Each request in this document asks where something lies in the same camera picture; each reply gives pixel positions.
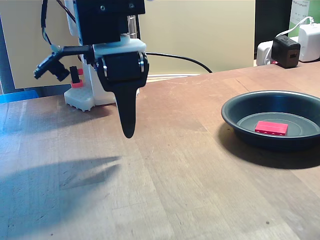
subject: white cable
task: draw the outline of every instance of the white cable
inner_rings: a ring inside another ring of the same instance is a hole
[[[314,23],[315,23],[314,18],[313,18],[312,16],[307,16],[307,17],[305,17],[304,19],[302,19],[300,22],[298,22],[298,24],[295,25],[293,28],[291,28],[291,29],[289,29],[289,30],[287,30],[287,31],[283,31],[283,32],[279,33],[279,34],[278,34],[277,36],[275,36],[275,37],[279,37],[279,36],[282,36],[282,35],[285,35],[285,34],[288,34],[288,33],[292,32],[292,31],[295,30],[298,26],[300,26],[301,24],[303,24],[307,19],[310,20],[310,23],[309,23],[309,24],[314,24]],[[269,54],[270,54],[270,52],[271,52],[271,49],[272,49],[272,47],[269,48],[268,52],[266,53],[266,55],[265,55],[265,57],[264,57],[264,65],[267,65],[267,64],[270,64],[270,63],[271,63],[271,61],[270,61],[271,56],[269,56]]]

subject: wooden tabletop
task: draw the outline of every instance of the wooden tabletop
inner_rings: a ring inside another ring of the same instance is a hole
[[[320,97],[320,62],[148,83],[132,139],[114,105],[0,105],[0,239],[319,240],[319,148],[250,147],[221,118],[256,90]]]

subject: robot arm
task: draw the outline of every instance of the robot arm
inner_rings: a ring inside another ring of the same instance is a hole
[[[144,14],[144,0],[74,0],[73,5],[81,46],[65,46],[52,53],[38,65],[34,77],[50,71],[62,81],[69,71],[59,60],[83,54],[86,63],[94,66],[103,89],[114,93],[123,133],[131,138],[136,92],[146,84],[149,63],[146,45],[127,35],[128,16]]]

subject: wall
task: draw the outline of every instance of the wall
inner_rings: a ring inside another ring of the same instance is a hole
[[[0,15],[12,76],[16,88],[67,84],[47,72],[33,77],[37,64],[50,53],[40,27],[41,0],[0,0]],[[155,0],[145,1],[140,16],[141,37],[150,52],[194,58],[214,72],[250,67],[254,58],[254,0]],[[48,1],[47,33],[53,43],[77,45],[69,33],[64,10]],[[151,74],[205,73],[183,60],[150,56]],[[64,57],[65,67],[81,63],[76,56]]]
[[[0,15],[5,43],[16,88],[29,88],[70,83],[68,77],[59,82],[54,75],[45,73],[35,79],[33,71],[48,55],[50,46],[41,33],[41,0],[0,0]],[[78,40],[69,33],[65,11],[55,0],[48,1],[46,18],[47,34],[58,45],[78,45]],[[66,68],[81,67],[76,56],[64,57],[61,62]]]
[[[214,72],[253,65],[254,0],[154,0],[145,10],[139,19],[147,51],[194,58]],[[206,72],[184,60],[148,59],[150,74]]]

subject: red block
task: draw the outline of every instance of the red block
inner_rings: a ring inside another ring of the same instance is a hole
[[[71,87],[73,89],[82,88],[83,86],[84,86],[84,82],[81,79],[80,79],[80,82],[78,82],[78,83],[71,82]]]
[[[288,124],[259,121],[254,131],[261,134],[285,136],[288,132]]]
[[[84,70],[82,68],[78,68],[78,75],[83,75],[84,74]]]

